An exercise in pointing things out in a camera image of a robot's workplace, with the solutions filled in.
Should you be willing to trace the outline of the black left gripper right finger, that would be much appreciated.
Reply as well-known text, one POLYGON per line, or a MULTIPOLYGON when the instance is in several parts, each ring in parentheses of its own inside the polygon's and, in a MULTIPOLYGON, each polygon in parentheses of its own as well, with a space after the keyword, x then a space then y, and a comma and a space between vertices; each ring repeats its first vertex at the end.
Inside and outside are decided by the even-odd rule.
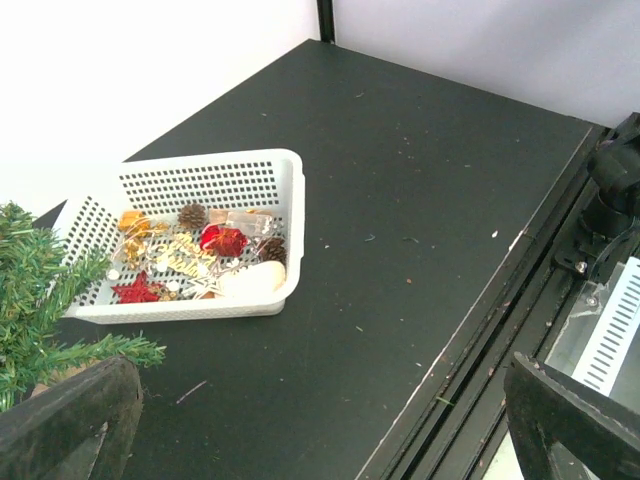
POLYGON ((525 479, 639 477, 639 415, 516 352, 504 378, 509 433, 525 479))

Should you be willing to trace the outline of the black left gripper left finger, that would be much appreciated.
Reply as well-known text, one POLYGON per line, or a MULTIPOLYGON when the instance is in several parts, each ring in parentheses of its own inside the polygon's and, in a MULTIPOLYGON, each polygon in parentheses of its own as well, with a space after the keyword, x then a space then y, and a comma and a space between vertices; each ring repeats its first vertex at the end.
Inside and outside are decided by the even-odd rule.
POLYGON ((85 369, 1 414, 1 477, 121 478, 142 406, 128 359, 85 369))

